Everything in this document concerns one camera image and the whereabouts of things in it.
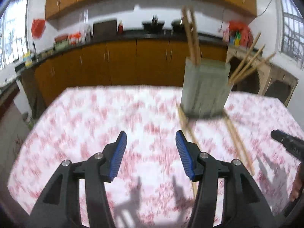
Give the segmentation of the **person right hand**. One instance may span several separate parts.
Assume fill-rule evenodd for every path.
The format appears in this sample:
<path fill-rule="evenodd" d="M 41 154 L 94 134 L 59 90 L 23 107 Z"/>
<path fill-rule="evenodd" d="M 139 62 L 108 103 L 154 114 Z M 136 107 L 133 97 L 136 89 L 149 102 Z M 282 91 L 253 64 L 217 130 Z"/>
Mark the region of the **person right hand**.
<path fill-rule="evenodd" d="M 292 185 L 292 191 L 290 193 L 291 202 L 294 202 L 301 193 L 300 190 L 303 186 L 303 180 L 301 179 L 301 173 L 303 172 L 302 167 L 303 167 L 303 163 L 300 163 L 297 168 L 295 180 L 293 181 L 293 185 Z"/>

